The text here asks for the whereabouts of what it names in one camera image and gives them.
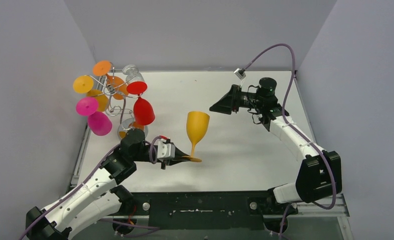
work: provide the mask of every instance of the yellow cup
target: yellow cup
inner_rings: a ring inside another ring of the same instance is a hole
[[[195,146],[207,132],[210,116],[201,111],[190,111],[186,120],[186,133],[192,144],[191,156],[194,156]]]

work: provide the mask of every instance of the metal frame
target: metal frame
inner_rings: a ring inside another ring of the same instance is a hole
[[[121,73],[122,70],[115,69],[114,72],[115,73]],[[309,116],[307,114],[304,102],[301,99],[300,90],[299,90],[297,81],[295,81],[295,84],[296,84],[297,91],[298,91],[299,96],[300,96],[300,101],[302,102],[302,105],[303,105],[303,110],[305,112],[306,118],[307,118],[308,123],[309,123],[309,128],[310,128],[310,131],[312,133],[313,140],[316,141],[316,137],[314,135],[314,132],[313,132],[313,129],[312,129],[312,126],[311,126],[311,122],[310,122]],[[83,140],[82,140],[82,144],[81,144],[81,147],[80,147],[80,150],[79,150],[79,155],[78,155],[78,158],[76,160],[73,176],[72,176],[72,179],[70,181],[70,188],[69,188],[69,190],[74,188],[75,186],[77,186],[78,183],[79,183],[78,182],[79,174],[80,174],[80,170],[81,170],[81,167],[82,167],[82,164],[83,164],[83,160],[84,160],[84,157],[85,157],[85,152],[86,152],[86,149],[87,149],[87,146],[88,146],[89,136],[90,136],[90,129],[88,128],[88,126],[86,126],[84,137],[83,137]],[[320,201],[318,201],[318,203],[320,203],[320,204],[329,204],[331,199],[332,199],[331,197],[324,198],[324,199],[321,199]],[[347,204],[346,204],[345,199],[344,199],[344,194],[341,193],[341,194],[337,195],[336,205],[331,210],[325,210],[325,209],[319,208],[318,206],[316,206],[316,205],[314,205],[312,203],[304,203],[303,202],[303,203],[299,203],[297,205],[298,205],[298,214],[289,215],[288,216],[289,218],[337,217],[337,219],[339,221],[339,224],[340,224],[340,228],[341,228],[341,232],[342,232],[344,240],[354,240],[353,234],[351,232],[351,228],[350,228],[350,225],[349,225],[349,222],[348,222],[348,217],[350,215],[349,215],[349,212],[348,212]],[[119,219],[121,219],[121,218],[125,218],[125,217],[127,218],[128,216],[117,215],[117,216],[111,216],[110,218],[119,218]],[[282,215],[263,215],[263,217],[265,219],[273,219],[273,218],[281,218]],[[149,218],[148,215],[135,215],[135,216],[132,217],[132,219],[148,219],[148,218]]]

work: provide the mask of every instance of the bolt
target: bolt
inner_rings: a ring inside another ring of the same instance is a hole
[[[150,209],[150,204],[147,203],[147,202],[145,202],[145,203],[142,205],[142,209],[143,209],[144,211],[148,211],[148,210]]]
[[[257,209],[257,203],[256,203],[255,201],[251,202],[251,203],[250,203],[250,208],[251,208],[252,210],[256,210],[256,209]]]

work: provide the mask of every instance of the white wall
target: white wall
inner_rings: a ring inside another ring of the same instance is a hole
[[[94,63],[62,0],[0,0],[0,240],[66,191],[85,127],[72,82]]]
[[[286,42],[299,66],[336,0],[65,0],[97,61],[141,70],[235,70]],[[251,70],[289,70],[286,48]]]
[[[357,240],[394,240],[394,0],[338,0],[299,68],[320,144],[340,153]]]

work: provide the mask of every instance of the white table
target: white table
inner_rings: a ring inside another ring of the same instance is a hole
[[[282,104],[290,71],[248,71],[243,86],[258,85],[263,77],[277,82],[276,96]],[[124,79],[122,73],[116,74]],[[155,121],[150,124],[147,140],[157,135],[172,139],[186,153],[191,143],[186,134],[189,111],[202,111],[210,115],[206,136],[197,144],[195,156],[203,162],[185,162],[160,169],[160,164],[137,162],[137,171],[122,184],[131,192],[194,192],[194,191],[256,191],[267,190],[296,180],[300,162],[296,162],[288,149],[262,125],[252,122],[245,108],[237,114],[209,112],[231,87],[239,84],[232,72],[143,72],[148,90],[143,95],[154,108]],[[129,98],[132,109],[135,100]],[[312,137],[297,88],[293,85],[286,110],[298,126]],[[111,133],[106,136],[89,135],[80,167],[79,182],[84,180],[95,165],[113,146],[119,144],[117,127],[120,116],[110,117]]]

